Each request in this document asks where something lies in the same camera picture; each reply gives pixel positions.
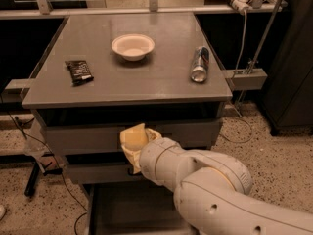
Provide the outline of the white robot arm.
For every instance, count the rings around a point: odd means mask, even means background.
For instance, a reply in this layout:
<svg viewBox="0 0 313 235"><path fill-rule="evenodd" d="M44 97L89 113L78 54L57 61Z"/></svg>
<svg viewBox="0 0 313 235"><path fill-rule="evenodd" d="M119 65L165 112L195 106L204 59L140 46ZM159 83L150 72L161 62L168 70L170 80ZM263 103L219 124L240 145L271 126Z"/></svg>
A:
<svg viewBox="0 0 313 235"><path fill-rule="evenodd" d="M185 150L143 124L120 133L135 172L173 193L180 216L201 235L313 235L313 215L253 199L252 178L234 157Z"/></svg>

